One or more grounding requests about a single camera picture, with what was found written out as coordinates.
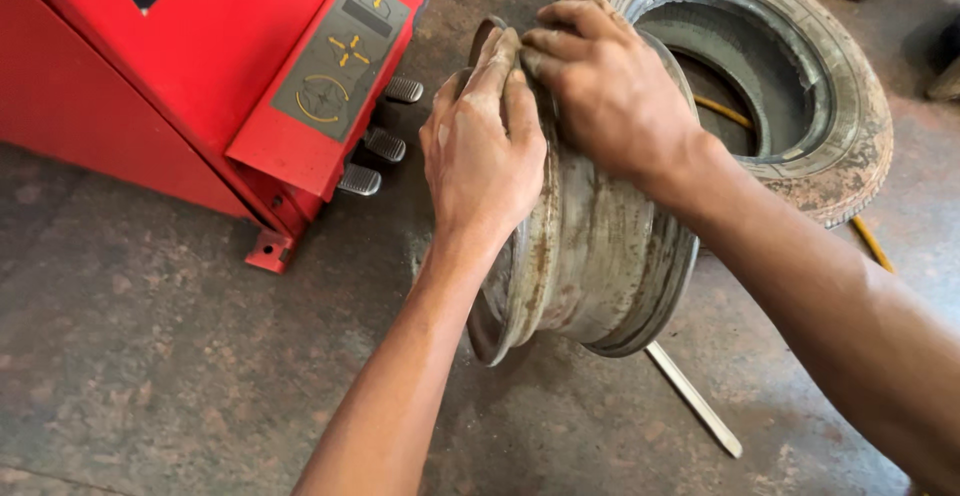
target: left hand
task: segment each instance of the left hand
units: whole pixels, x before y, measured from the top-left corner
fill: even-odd
[[[513,28],[493,29],[460,96],[465,71],[437,91],[419,131],[435,240],[489,243],[496,254],[537,203],[546,140],[533,92],[513,69],[520,47]]]

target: worn tire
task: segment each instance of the worn tire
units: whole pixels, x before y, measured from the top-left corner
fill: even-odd
[[[635,22],[636,0],[609,0]],[[893,123],[883,88],[849,33],[815,0],[757,0],[794,27],[819,57],[831,91],[828,122],[807,148],[738,157],[769,190],[827,228],[859,213],[880,190],[893,158]]]

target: hand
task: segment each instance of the hand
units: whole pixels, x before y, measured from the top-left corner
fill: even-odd
[[[607,0],[565,0],[540,9],[523,36],[524,64],[557,98],[564,136],[601,169],[654,199],[692,146],[710,144],[660,56]]]
[[[443,84],[419,131],[435,241],[489,243],[496,255],[537,203],[546,140],[533,92],[512,70],[520,47],[517,31],[494,29],[472,75],[461,71]]]

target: dirty floor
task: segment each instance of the dirty floor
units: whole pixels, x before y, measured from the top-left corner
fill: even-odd
[[[432,0],[400,72],[431,97],[482,17],[529,26],[548,1]],[[960,324],[960,106],[919,98],[960,0],[822,2],[894,115],[893,168],[863,217]],[[0,494],[286,494],[426,246],[429,103],[382,113],[410,157],[378,166],[378,196],[338,195],[283,277],[244,264],[250,226],[0,146]],[[740,460],[645,355],[544,334],[488,369],[463,340],[421,493],[906,492],[718,260],[698,262],[661,344],[743,442]]]

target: pedal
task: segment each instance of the pedal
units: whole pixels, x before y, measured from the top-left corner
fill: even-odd
[[[407,144],[402,139],[380,127],[369,127],[363,134],[363,145],[369,152],[384,161],[398,163],[407,154]]]
[[[400,76],[393,76],[390,78],[387,87],[383,89],[383,95],[392,100],[413,104],[424,96],[424,84]]]
[[[343,168],[343,176],[337,189],[360,196],[373,196],[380,190],[383,180],[378,171],[349,163]]]

